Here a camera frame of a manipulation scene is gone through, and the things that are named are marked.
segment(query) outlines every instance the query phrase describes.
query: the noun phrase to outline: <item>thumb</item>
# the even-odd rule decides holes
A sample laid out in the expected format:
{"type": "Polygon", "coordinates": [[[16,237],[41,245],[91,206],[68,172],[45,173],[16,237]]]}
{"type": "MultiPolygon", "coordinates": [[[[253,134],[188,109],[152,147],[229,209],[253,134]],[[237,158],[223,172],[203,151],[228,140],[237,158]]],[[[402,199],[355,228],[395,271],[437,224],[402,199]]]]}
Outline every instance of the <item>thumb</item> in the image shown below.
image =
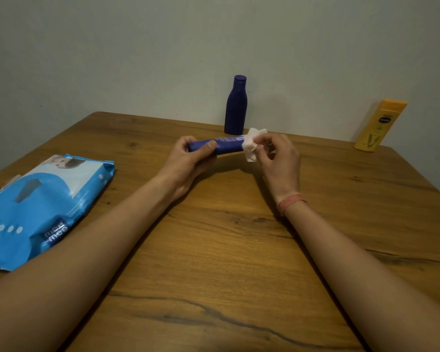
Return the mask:
{"type": "Polygon", "coordinates": [[[260,165],[270,162],[270,159],[267,156],[267,153],[265,152],[264,146],[262,144],[259,144],[256,147],[256,158],[258,159],[260,165]]]}
{"type": "Polygon", "coordinates": [[[200,147],[197,151],[191,153],[191,158],[194,160],[194,164],[199,162],[200,160],[207,158],[209,155],[211,155],[215,149],[217,148],[217,142],[210,141],[200,147]]]}

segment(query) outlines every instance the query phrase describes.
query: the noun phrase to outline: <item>person's right arm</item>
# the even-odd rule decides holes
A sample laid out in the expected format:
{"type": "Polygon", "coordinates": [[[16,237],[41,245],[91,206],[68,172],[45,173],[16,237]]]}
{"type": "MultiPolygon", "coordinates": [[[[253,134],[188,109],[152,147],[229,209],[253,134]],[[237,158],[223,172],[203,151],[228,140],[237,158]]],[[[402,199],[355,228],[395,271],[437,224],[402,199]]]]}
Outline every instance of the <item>person's right arm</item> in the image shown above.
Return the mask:
{"type": "MultiPolygon", "coordinates": [[[[258,162],[276,203],[299,193],[300,155],[283,135],[255,142],[258,162]],[[276,155],[264,150],[273,143],[276,155]]],[[[304,201],[284,215],[373,351],[440,352],[440,305],[387,269],[304,201]]]]}

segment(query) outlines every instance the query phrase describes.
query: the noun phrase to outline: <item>person's right hand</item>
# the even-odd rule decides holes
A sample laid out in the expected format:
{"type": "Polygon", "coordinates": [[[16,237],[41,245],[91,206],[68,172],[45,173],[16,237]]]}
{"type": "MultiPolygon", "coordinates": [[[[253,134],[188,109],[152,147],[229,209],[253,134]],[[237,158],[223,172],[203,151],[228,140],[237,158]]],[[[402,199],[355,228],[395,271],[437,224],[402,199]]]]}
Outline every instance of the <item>person's right hand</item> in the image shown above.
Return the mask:
{"type": "Polygon", "coordinates": [[[254,138],[256,157],[276,204],[300,192],[300,153],[286,135],[264,133],[254,138]],[[275,148],[275,156],[270,153],[275,148]]]}

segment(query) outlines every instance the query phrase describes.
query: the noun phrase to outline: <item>forearm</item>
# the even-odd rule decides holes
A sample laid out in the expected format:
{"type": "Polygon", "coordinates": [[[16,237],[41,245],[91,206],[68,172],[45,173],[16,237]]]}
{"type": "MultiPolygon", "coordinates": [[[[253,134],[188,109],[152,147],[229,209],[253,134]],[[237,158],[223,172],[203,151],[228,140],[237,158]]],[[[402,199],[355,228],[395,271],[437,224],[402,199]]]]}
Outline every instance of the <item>forearm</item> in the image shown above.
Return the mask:
{"type": "Polygon", "coordinates": [[[0,279],[0,351],[57,348],[167,208],[170,190],[159,179],[151,180],[106,215],[0,279]]]}
{"type": "Polygon", "coordinates": [[[303,201],[285,211],[374,351],[440,351],[440,305],[399,278],[303,201]]]}

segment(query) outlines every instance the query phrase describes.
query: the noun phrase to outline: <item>baby wipes packet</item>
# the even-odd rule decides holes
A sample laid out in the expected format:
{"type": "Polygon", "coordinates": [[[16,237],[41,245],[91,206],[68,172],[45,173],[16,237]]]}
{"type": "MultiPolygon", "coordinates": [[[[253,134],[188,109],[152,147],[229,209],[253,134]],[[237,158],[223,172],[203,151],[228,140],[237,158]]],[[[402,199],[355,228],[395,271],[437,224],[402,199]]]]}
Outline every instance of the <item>baby wipes packet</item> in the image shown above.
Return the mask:
{"type": "Polygon", "coordinates": [[[54,155],[0,190],[0,269],[59,242],[114,175],[114,162],[54,155]]]}

